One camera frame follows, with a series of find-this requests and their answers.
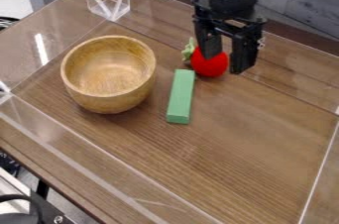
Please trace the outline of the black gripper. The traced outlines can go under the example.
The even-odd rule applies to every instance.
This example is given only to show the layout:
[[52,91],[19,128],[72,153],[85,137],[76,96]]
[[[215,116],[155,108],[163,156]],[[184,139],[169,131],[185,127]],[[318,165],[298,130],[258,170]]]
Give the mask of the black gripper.
[[254,6],[240,10],[215,8],[209,0],[192,0],[193,24],[204,59],[222,51],[222,35],[232,39],[231,73],[240,74],[255,65],[266,18]]

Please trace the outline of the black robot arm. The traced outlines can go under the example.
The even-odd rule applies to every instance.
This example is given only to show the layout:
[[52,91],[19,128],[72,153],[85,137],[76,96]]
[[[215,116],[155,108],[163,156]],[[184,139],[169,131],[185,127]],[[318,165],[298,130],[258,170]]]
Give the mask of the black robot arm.
[[232,40],[231,74],[255,66],[266,18],[255,12],[256,0],[192,0],[193,25],[203,58],[223,51],[223,36]]

